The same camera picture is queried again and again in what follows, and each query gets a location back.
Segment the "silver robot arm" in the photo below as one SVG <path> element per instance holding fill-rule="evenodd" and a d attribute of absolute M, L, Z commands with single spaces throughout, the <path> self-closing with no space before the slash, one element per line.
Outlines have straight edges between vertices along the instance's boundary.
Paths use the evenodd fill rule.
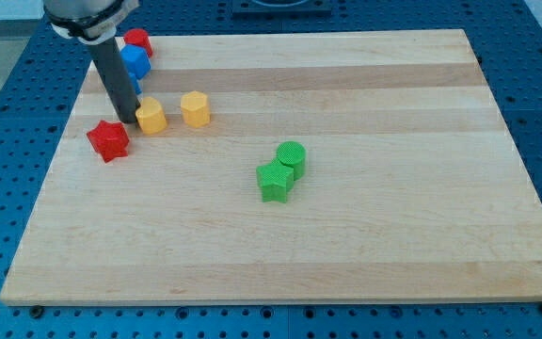
<path fill-rule="evenodd" d="M 114 37 L 117 27 L 138 8 L 138 0 L 44 0 L 44 13 L 54 31 L 87 45 Z"/>

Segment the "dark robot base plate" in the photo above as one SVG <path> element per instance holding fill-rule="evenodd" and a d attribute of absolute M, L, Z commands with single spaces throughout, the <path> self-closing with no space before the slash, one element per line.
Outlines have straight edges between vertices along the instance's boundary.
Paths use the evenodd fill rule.
<path fill-rule="evenodd" d="M 331 11 L 331 0 L 233 0 L 231 2 L 232 18 L 300 14 L 329 15 Z"/>

